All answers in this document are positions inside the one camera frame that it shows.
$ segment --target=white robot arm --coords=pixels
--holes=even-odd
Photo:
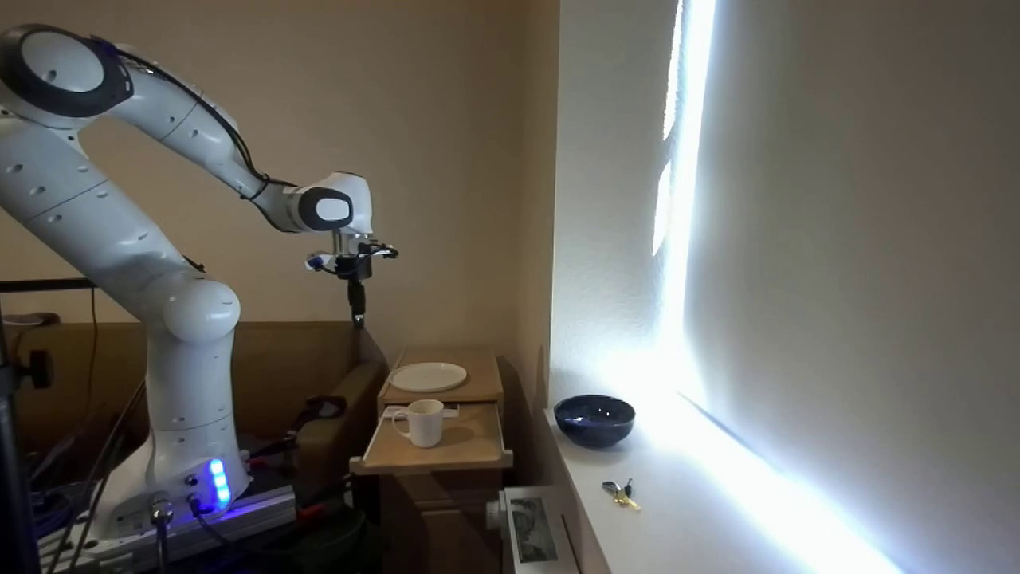
[[[373,238],[361,175],[291,186],[262,175],[234,121],[156,65],[101,37],[22,24],[0,45],[0,207],[147,325],[147,409],[155,432],[105,485],[92,533],[101,541],[149,529],[155,499],[177,518],[231,512],[249,487],[237,446],[231,352],[237,293],[190,263],[159,227],[105,180],[81,131],[122,118],[190,156],[257,204],[284,233],[332,233],[310,269],[347,282],[361,322]]]

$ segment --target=white cup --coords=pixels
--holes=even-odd
[[[444,439],[446,406],[440,400],[418,400],[407,406],[407,439],[414,446],[437,446]]]

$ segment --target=black bowl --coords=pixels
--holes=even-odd
[[[615,394],[574,394],[556,406],[558,426],[581,446],[606,448],[636,426],[636,409]]]

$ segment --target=wooden cabinet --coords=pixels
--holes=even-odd
[[[444,361],[466,367],[466,384],[440,392],[379,389],[379,414],[435,394],[455,409],[437,446],[411,446],[406,420],[378,420],[365,456],[350,472],[379,476],[379,526],[386,535],[386,574],[499,574],[502,539],[485,526],[485,508],[505,487],[514,452],[505,446],[505,384],[489,352],[414,352],[392,363]]]

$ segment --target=white plate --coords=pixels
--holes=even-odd
[[[440,392],[466,378],[470,370],[458,363],[406,363],[392,374],[392,386],[407,392]]]

